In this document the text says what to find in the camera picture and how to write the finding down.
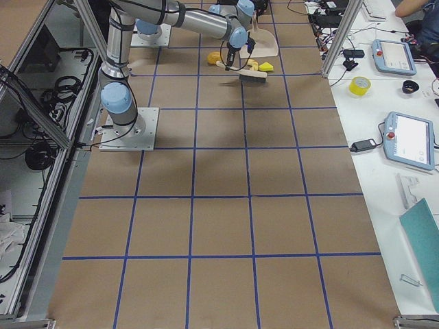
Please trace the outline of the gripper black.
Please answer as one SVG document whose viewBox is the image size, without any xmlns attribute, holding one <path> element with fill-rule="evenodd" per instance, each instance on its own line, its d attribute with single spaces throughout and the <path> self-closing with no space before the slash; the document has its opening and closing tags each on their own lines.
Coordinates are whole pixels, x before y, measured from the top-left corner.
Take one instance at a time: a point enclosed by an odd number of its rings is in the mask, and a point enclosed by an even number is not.
<svg viewBox="0 0 439 329">
<path fill-rule="evenodd" d="M 233 47 L 233 46 L 227 46 L 227 48 L 228 48 L 228 51 L 227 51 L 227 56 L 226 56 L 226 62 L 224 63 L 225 70 L 226 71 L 229 71 L 229 70 L 236 71 L 237 69 L 234 66 L 234 61 L 235 61 L 236 53 L 239 51 L 239 49 L 236 47 Z"/>
</svg>

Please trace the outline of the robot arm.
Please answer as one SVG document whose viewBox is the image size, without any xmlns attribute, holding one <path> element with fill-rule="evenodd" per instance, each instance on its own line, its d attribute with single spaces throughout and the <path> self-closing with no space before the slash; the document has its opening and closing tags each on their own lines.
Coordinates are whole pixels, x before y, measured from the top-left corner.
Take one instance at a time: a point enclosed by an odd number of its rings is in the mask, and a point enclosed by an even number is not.
<svg viewBox="0 0 439 329">
<path fill-rule="evenodd" d="M 145 47 L 157 47 L 170 27 L 206 34 L 227 43 L 227 68 L 244 45 L 254 45 L 248 33 L 254 14 L 251 1 L 215 4 L 208 10 L 180 1 L 111 1 L 110 5 L 108 43 L 99 83 L 102 105 L 110 115 L 116 138 L 137 136 L 145 129 L 128 83 L 133 38 Z"/>
<path fill-rule="evenodd" d="M 252 1 L 214 4 L 208 10 L 192 8 L 181 1 L 134 1 L 122 7 L 136 19 L 206 34 L 234 48 L 247 43 L 254 14 Z"/>
</svg>

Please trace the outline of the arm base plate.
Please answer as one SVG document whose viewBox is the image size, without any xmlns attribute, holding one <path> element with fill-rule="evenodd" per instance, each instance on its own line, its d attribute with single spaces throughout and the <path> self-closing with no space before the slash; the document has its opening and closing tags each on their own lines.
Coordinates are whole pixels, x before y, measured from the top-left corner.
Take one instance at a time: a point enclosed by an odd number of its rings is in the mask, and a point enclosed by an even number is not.
<svg viewBox="0 0 439 329">
<path fill-rule="evenodd" d="M 103 130 L 100 151 L 153 151 L 156 140 L 159 108 L 139 108 L 137 122 L 133 128 L 130 125 L 121 127 L 114 125 L 110 115 L 106 117 L 106 125 L 110 128 Z"/>
<path fill-rule="evenodd" d="M 131 47 L 167 47 L 169 45 L 171 26 L 168 24 L 155 25 L 137 19 L 131 40 Z"/>
</svg>

